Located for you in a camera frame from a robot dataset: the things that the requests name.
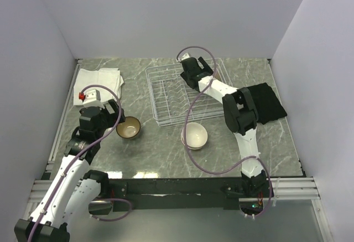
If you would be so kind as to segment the black patterned bowl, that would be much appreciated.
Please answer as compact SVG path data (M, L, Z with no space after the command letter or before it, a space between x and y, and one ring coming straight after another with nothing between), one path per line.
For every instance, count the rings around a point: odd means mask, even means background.
M125 121L121 122L116 127L116 132L123 139L135 139L141 131L140 121L133 116L126 116Z

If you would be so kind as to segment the beige floral bowl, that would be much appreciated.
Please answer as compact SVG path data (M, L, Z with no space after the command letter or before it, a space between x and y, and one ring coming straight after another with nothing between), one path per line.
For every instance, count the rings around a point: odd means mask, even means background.
M197 146L206 144L208 140L208 133L203 125L196 122L189 122L186 125L186 135L184 135L184 128L181 131L181 141L185 144L184 138L187 139L187 144Z

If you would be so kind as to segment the plain beige bowl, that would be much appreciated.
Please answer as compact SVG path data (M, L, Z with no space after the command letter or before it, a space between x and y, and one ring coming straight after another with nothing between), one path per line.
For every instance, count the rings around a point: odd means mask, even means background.
M218 69L216 70L215 78L216 78L217 80L219 80L219 81L221 81L221 80L222 80L222 78L221 78L221 74L220 74L220 72L219 72L219 70L218 70Z

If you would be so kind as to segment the red floral bowl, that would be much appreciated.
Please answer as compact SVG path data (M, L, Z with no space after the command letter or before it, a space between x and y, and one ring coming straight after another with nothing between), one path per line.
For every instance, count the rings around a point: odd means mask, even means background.
M201 150L206 144L200 144L197 146L191 146L191 145L186 145L188 147L188 149L190 149L191 151L199 151Z

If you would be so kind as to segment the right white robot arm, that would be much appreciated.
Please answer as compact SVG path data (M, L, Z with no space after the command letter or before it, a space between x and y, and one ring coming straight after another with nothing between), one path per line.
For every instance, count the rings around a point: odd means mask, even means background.
M250 91L237 89L216 79L216 70L202 58L184 54L180 76L187 85L222 104L226 126L234 134L241 156L241 193L254 197L267 184L266 169L259 160L257 145L258 111Z

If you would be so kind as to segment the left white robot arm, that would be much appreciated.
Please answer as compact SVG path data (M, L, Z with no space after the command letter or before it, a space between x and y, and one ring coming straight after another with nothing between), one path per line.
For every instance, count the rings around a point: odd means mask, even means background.
M54 180L28 219L19 219L14 227L18 241L69 241L68 226L74 217L95 198L110 194L107 173L90 169L101 141L126 120L119 100L110 99L108 104L112 112L97 98L84 97L79 125Z

